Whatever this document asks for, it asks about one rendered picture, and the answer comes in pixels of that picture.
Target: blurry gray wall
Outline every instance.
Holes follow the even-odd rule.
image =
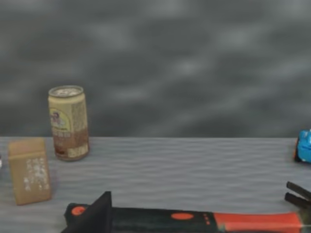
[[[310,0],[1,0],[0,135],[50,136],[84,87],[91,136],[295,137],[311,127]]]

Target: can top rim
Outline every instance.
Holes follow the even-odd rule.
[[[56,91],[64,90],[64,89],[75,89],[77,92],[74,94],[69,95],[68,93],[57,94]],[[74,96],[78,96],[84,92],[84,89],[80,86],[76,85],[64,85],[64,86],[57,86],[49,90],[49,96],[58,97],[58,98],[70,98]]]

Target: red handle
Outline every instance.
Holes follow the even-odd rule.
[[[302,223],[297,213],[245,215],[214,213],[218,229],[226,231],[271,231],[300,233]]]

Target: red and black tool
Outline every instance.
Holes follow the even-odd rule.
[[[112,207],[111,192],[92,205],[71,203],[61,233],[311,233],[311,193],[288,182],[285,200],[300,208],[283,214],[226,214]]]

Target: toy wheel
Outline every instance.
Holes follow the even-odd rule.
[[[298,148],[297,148],[298,140],[299,140],[299,139],[297,139],[296,145],[295,145],[294,161],[299,163],[299,162],[301,162],[302,160],[301,160],[301,159],[299,158],[299,156],[298,156]]]

